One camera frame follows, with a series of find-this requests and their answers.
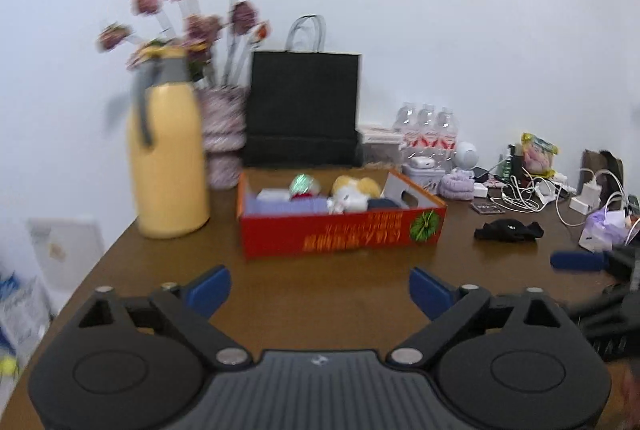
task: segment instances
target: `purple scrunchie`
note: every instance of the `purple scrunchie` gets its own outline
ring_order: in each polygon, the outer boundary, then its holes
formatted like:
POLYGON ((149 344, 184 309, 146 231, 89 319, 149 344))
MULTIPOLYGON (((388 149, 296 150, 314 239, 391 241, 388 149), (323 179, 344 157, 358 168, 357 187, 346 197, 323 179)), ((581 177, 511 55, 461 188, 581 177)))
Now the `purple scrunchie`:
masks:
POLYGON ((471 201, 474 198, 474 180, 460 172, 446 174, 440 179, 438 193, 447 199, 471 201))

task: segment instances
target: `purple cloth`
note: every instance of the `purple cloth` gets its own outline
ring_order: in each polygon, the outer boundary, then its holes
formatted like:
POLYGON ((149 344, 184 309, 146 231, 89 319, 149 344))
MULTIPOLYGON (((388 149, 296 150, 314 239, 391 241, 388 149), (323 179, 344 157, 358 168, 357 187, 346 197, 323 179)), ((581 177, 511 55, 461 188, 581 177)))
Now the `purple cloth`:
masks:
POLYGON ((606 225, 604 223, 604 217, 604 208, 596 210, 587 217, 587 220, 584 222, 584 228, 588 230, 603 230, 604 235, 610 239, 612 245, 624 244, 628 231, 614 225, 606 225))
POLYGON ((291 201, 261 201, 254 195, 244 197, 245 216, 301 216, 329 213, 326 197, 301 197, 291 201))
POLYGON ((438 193, 447 199, 471 201, 474 198, 474 180, 454 171, 442 176, 438 193))

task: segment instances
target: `red cardboard box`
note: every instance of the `red cardboard box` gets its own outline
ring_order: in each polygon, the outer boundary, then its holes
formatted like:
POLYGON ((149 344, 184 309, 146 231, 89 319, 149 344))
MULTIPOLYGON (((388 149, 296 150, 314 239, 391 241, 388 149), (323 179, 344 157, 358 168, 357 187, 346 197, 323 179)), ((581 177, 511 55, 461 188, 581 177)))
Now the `red cardboard box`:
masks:
POLYGON ((435 244, 447 205, 395 170, 382 169, 245 169, 238 185, 238 219, 247 259, 274 255, 300 255, 361 247, 435 244), (263 188, 288 188, 299 173, 316 178, 322 194, 329 195, 335 179, 348 175, 370 177, 384 189, 385 197, 401 209, 362 213, 261 216, 244 206, 255 201, 263 188))

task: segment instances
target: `round joint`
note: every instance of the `round joint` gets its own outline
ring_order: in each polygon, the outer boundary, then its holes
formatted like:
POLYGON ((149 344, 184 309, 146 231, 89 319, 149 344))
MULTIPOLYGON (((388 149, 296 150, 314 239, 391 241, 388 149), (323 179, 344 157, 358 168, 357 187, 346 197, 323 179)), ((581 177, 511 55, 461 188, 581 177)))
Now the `round joint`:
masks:
POLYGON ((422 353, 412 347, 400 347, 391 353, 391 359, 400 365, 414 365, 422 359, 422 353))
POLYGON ((249 359, 249 355, 244 349, 227 347, 217 352, 216 359, 223 365, 241 365, 249 359))

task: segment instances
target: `small box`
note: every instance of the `small box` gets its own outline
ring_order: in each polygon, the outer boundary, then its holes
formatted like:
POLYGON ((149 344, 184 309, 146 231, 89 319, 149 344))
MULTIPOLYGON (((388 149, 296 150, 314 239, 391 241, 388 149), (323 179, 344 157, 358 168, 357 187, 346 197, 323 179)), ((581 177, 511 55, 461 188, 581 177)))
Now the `small box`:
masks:
POLYGON ((408 163, 402 165, 402 173, 426 190, 430 194, 436 195, 440 179, 446 174, 443 168, 414 168, 408 163))
POLYGON ((303 253, 352 250, 362 247, 390 247, 435 244, 442 230, 447 205, 395 170, 244 169, 238 185, 238 220, 242 247, 247 259, 293 256, 303 253), (340 175, 356 179, 370 177, 383 188, 384 197, 395 201, 397 209, 375 209, 362 213, 256 215, 245 205, 255 201, 264 188, 288 187, 299 173, 313 176, 328 196, 340 175))
POLYGON ((362 164, 388 163, 399 165, 401 133, 396 133, 379 125, 361 125, 358 127, 362 137, 362 164))

